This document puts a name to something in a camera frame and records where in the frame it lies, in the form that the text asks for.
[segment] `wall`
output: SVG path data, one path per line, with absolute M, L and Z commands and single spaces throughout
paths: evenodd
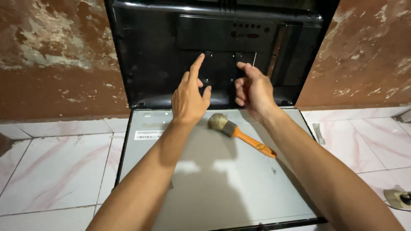
M 296 107 L 411 103 L 411 1 L 341 0 Z
M 341 0 L 296 104 L 411 102 L 411 2 Z M 0 120 L 127 116 L 103 0 L 0 3 Z
M 0 120 L 129 114 L 103 0 L 0 3 Z

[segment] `white tile floor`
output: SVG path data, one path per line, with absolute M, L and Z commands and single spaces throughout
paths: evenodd
M 350 118 L 357 115 L 356 111 L 347 113 Z M 383 189 L 411 191 L 409 125 L 391 118 L 329 121 L 326 116 L 323 113 L 317 119 L 324 148 L 358 173 L 383 200 Z M 310 118 L 312 127 L 316 117 L 311 114 Z M 124 135 L 46 137 L 14 144 L 0 157 L 0 230 L 85 230 L 113 188 L 123 143 L 118 137 Z M 411 231 L 411 213 L 392 211 Z

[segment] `barcode label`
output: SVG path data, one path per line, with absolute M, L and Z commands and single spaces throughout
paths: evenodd
M 136 131 L 134 140 L 158 140 L 164 130 L 157 131 Z

